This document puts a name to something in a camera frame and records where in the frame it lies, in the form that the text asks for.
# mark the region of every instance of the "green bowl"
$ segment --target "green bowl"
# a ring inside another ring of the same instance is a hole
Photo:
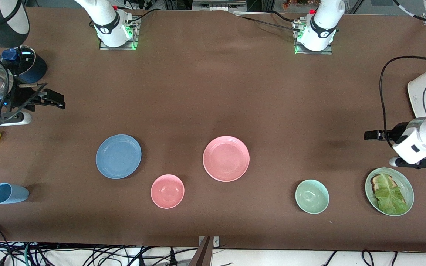
[[[365,184],[365,192],[366,192],[367,199],[369,200],[371,205],[382,214],[385,214],[388,216],[401,216],[407,213],[407,212],[404,212],[403,214],[393,215],[393,214],[386,214],[385,212],[379,210],[379,208],[377,207],[377,199],[374,196],[374,191],[372,191],[372,184],[371,184],[371,179],[379,174],[388,174],[392,177],[395,183],[399,186],[402,196],[404,196],[405,202],[407,203],[407,206],[409,207],[407,212],[409,212],[409,210],[412,208],[414,204],[414,189],[412,188],[412,185],[410,184],[410,182],[407,180],[407,178],[404,175],[402,175],[400,172],[392,168],[386,168],[386,167],[377,168],[376,170],[372,171],[367,176],[366,184]]]
[[[330,201],[327,188],[317,180],[304,180],[295,191],[298,206],[309,214],[323,212]]]

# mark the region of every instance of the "plate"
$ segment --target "plate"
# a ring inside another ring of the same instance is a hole
[[[96,166],[105,177],[118,180],[134,173],[141,163],[141,146],[128,135],[106,139],[96,152]]]
[[[377,207],[377,199],[374,196],[374,192],[372,191],[372,185],[371,185],[371,179],[379,174],[388,174],[392,177],[392,179],[395,181],[397,186],[399,186],[400,192],[402,193],[402,196],[404,196],[405,202],[407,203],[409,210],[412,208],[414,204],[414,189],[412,188],[412,185],[407,180],[407,178],[404,175],[402,175],[400,172],[398,172],[397,170],[383,167],[383,168],[377,168],[376,170],[372,171],[367,176],[367,179],[366,179],[365,192],[366,192],[367,199],[369,200],[371,205],[382,214],[385,214],[388,216],[401,216],[409,212],[409,210],[407,210],[407,212],[404,212],[403,214],[392,215],[392,214],[386,214],[385,212],[379,210],[379,208]]]
[[[151,198],[158,207],[171,209],[182,201],[185,187],[175,175],[161,175],[151,187]]]
[[[231,182],[242,177],[249,167],[249,151],[242,141],[231,136],[212,140],[203,153],[203,166],[210,177]]]
[[[330,197],[321,182],[304,180],[295,190],[295,201],[304,212],[319,214],[328,207]]]

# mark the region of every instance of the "green cable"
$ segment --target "green cable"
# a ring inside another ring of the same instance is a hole
[[[24,249],[24,261],[26,262],[26,266],[29,266],[29,261],[27,260],[27,252],[29,251],[29,243],[26,245]]]

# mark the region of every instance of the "blue cap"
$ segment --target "blue cap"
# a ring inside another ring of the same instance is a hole
[[[13,61],[17,58],[17,52],[14,48],[9,48],[2,52],[1,57],[2,59]]]

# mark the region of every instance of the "blue plate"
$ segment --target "blue plate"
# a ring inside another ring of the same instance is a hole
[[[114,135],[96,152],[96,166],[105,177],[118,180],[134,173],[141,163],[141,146],[128,135]]]

